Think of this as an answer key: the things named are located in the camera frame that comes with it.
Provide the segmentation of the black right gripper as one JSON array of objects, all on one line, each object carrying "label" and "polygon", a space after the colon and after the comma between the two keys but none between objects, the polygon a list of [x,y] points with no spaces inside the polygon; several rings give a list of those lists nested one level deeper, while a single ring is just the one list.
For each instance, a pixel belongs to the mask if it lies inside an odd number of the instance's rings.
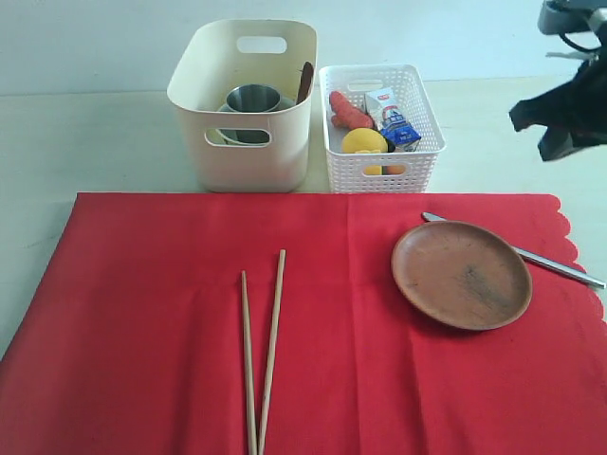
[{"label": "black right gripper", "polygon": [[543,162],[575,154],[580,147],[605,145],[606,53],[585,62],[572,81],[519,100],[508,115],[515,132],[533,125],[547,127],[538,144]]}]

